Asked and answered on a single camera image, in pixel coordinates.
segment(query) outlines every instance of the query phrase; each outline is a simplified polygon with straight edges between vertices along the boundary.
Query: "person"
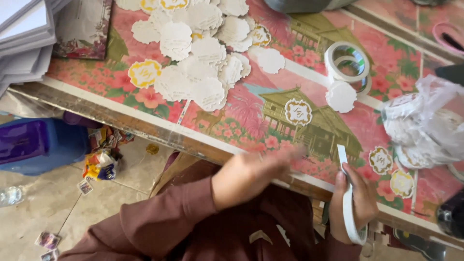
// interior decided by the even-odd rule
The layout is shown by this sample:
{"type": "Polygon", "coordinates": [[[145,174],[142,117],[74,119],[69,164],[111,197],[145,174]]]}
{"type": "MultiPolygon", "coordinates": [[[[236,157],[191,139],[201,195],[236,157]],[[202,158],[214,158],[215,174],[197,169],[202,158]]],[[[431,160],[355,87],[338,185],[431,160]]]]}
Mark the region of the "person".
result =
{"type": "MultiPolygon", "coordinates": [[[[343,219],[347,179],[342,172],[336,176],[330,225],[317,244],[309,198],[270,185],[272,179],[288,175],[303,154],[301,148],[290,147],[263,157],[235,155],[217,169],[196,162],[177,178],[215,175],[122,205],[118,214],[90,226],[58,260],[358,260],[361,246],[351,243],[343,219]]],[[[361,229],[378,213],[375,191],[347,164],[343,168],[354,186],[354,218],[361,229]]]]}

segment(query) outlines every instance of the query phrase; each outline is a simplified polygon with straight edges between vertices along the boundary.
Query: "stack of paper tags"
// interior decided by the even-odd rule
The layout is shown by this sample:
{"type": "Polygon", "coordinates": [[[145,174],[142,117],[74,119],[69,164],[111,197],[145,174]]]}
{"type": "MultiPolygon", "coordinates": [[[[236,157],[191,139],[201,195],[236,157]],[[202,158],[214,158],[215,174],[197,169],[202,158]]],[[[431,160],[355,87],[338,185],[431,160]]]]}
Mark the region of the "stack of paper tags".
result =
{"type": "Polygon", "coordinates": [[[335,111],[346,113],[354,108],[356,90],[347,82],[335,81],[325,94],[327,104],[335,111]]]}
{"type": "Polygon", "coordinates": [[[70,1],[0,1],[0,97],[12,83],[42,80],[56,42],[53,14],[70,1]]]}
{"type": "Polygon", "coordinates": [[[125,10],[142,10],[147,20],[133,24],[134,39],[159,42],[161,53],[177,61],[161,69],[154,60],[134,63],[131,82],[154,86],[167,101],[193,100],[205,111],[224,107],[229,89],[251,73],[249,59],[240,54],[259,50],[258,64],[278,73],[285,58],[268,46],[269,30],[247,16],[245,0],[116,0],[125,10]]]}

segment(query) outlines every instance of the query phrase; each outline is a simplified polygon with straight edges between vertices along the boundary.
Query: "hand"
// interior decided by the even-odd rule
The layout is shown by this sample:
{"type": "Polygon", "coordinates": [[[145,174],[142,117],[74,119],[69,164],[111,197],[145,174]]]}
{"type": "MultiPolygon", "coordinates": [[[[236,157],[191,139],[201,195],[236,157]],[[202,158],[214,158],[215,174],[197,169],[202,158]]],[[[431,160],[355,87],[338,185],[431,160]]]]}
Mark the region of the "hand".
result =
{"type": "MultiPolygon", "coordinates": [[[[353,182],[353,216],[356,229],[360,230],[377,216],[376,192],[374,184],[352,170],[348,164],[343,164],[353,182]]],[[[343,194],[347,191],[347,178],[340,171],[335,180],[335,192],[329,206],[330,233],[345,244],[353,244],[348,237],[343,218],[343,194]]]]}
{"type": "Polygon", "coordinates": [[[304,148],[294,146],[263,156],[262,160],[258,153],[235,155],[211,180],[217,210],[256,197],[272,179],[288,175],[291,161],[301,159],[303,154],[304,148]]]}

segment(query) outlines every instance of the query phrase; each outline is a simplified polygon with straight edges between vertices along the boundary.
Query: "stack of white paper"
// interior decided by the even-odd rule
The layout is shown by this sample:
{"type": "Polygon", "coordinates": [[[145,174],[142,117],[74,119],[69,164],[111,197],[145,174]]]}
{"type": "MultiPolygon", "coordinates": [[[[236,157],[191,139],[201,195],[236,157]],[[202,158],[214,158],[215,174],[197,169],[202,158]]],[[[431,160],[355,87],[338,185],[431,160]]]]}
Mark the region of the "stack of white paper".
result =
{"type": "Polygon", "coordinates": [[[53,14],[70,1],[0,1],[0,97],[10,84],[42,80],[57,41],[53,14]]]}

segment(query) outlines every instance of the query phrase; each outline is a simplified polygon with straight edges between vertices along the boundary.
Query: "printed wooden house illustration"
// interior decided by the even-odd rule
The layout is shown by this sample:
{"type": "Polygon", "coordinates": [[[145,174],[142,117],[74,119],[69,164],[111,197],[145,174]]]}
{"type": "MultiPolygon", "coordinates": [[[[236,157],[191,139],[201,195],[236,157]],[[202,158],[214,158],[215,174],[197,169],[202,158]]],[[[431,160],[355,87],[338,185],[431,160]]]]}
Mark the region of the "printed wooden house illustration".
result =
{"type": "Polygon", "coordinates": [[[325,51],[335,42],[346,41],[358,46],[366,55],[372,66],[371,56],[356,36],[346,26],[335,27],[323,14],[292,14],[290,30],[296,40],[306,47],[313,47],[315,52],[324,57],[325,51]]]}
{"type": "Polygon", "coordinates": [[[265,100],[263,107],[263,120],[269,121],[269,127],[275,128],[280,135],[291,137],[295,143],[303,143],[308,148],[308,154],[314,157],[327,157],[338,160],[337,144],[346,147],[349,162],[359,158],[362,151],[361,144],[356,136],[346,126],[343,119],[328,105],[317,107],[300,87],[287,91],[262,93],[265,100]],[[285,117],[285,105],[291,99],[306,101],[312,109],[312,121],[302,127],[295,126],[285,117]]]}

